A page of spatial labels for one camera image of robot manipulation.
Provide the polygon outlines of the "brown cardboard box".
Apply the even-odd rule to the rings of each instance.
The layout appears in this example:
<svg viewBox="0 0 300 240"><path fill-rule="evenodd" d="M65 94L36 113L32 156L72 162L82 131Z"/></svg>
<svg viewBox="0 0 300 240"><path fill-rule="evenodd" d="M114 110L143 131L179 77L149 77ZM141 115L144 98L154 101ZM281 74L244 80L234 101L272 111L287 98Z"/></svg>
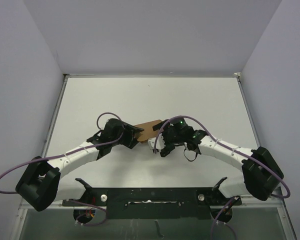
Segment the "brown cardboard box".
<svg viewBox="0 0 300 240"><path fill-rule="evenodd" d="M136 140L139 143L146 143L148 139L155 138L158 134L158 130L153 130L153 126L158 125L162 122L162 120L153 120L134 125L137 128L143 129L143 131L136 134Z"/></svg>

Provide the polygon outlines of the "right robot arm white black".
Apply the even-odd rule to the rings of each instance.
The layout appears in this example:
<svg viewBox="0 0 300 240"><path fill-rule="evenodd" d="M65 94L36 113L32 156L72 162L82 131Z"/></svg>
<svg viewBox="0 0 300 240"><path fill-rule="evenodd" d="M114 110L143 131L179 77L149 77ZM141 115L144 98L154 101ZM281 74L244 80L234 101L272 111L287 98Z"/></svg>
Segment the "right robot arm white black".
<svg viewBox="0 0 300 240"><path fill-rule="evenodd" d="M284 175L271 153L264 147L250 149L230 144L207 133L195 130L184 118L168 122L165 120L153 126L157 136L147 143L153 152L161 157L169 155L176 147L196 155L218 159L239 170L242 175L234 178L223 177L212 192L213 200L222 205L231 197L252 195L266 201L278 187Z"/></svg>

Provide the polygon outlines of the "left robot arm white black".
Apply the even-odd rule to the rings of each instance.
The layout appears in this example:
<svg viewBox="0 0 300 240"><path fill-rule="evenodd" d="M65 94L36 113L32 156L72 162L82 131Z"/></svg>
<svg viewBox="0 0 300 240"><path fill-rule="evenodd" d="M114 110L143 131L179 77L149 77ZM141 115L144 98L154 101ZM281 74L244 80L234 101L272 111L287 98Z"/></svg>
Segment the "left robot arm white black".
<svg viewBox="0 0 300 240"><path fill-rule="evenodd" d="M85 206L91 201L92 193L77 183L59 187L60 180L77 168L103 158L117 145L134 148L141 132L143 128L111 118L103 129L72 150L47 159L33 158L15 190L38 212L59 200L74 199Z"/></svg>

